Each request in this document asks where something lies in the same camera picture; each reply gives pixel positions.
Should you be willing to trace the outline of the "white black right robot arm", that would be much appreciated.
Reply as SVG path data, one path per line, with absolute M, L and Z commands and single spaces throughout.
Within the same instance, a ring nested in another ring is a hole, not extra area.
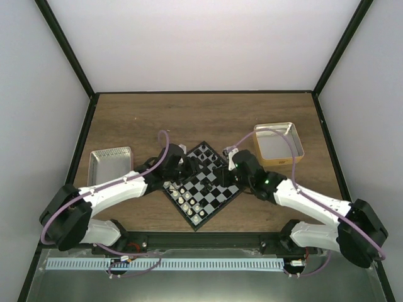
M 280 237 L 289 254 L 300 247 L 316 247 L 341 253 L 352 264 L 368 268 L 385 258 L 381 251 L 388 231 L 369 203 L 334 199 L 299 186 L 293 179 L 266 171 L 248 150 L 233 149 L 228 163 L 213 171 L 222 187 L 248 188 L 262 201 L 291 208 L 315 220 L 317 225 L 289 221 Z

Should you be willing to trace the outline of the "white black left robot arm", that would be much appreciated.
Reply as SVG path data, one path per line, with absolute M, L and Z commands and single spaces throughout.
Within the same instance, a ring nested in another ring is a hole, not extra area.
M 128 249 L 128 237 L 115 220 L 96 220 L 94 216 L 128 199 L 139 198 L 172 182 L 180 184 L 201 172 L 202 162 L 189 157 L 173 143 L 124 176 L 90 187 L 62 186 L 39 217 L 43 226 L 40 240 L 60 251 L 80 243 L 107 246 L 114 254 Z

